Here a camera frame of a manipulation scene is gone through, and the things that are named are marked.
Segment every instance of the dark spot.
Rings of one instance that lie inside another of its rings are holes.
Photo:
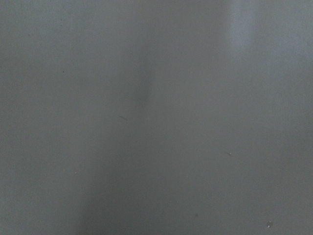
[[[268,228],[273,227],[273,222],[272,221],[267,222],[266,227],[268,227]]]
[[[123,119],[123,120],[125,120],[125,121],[128,121],[128,119],[125,118],[125,117],[123,117],[123,116],[118,116],[118,117],[121,118],[121,119]]]

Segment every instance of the smooth gray surface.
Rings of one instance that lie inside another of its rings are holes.
[[[310,234],[312,22],[310,0],[2,0],[1,234]]]

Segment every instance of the metal surface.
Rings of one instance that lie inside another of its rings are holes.
[[[3,0],[4,235],[307,235],[313,2]]]

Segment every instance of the gray surface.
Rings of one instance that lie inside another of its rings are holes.
[[[312,22],[310,0],[2,0],[2,234],[310,234]]]

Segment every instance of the water droplet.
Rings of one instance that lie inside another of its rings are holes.
[[[273,222],[272,221],[267,222],[266,227],[268,227],[268,228],[273,227]]]

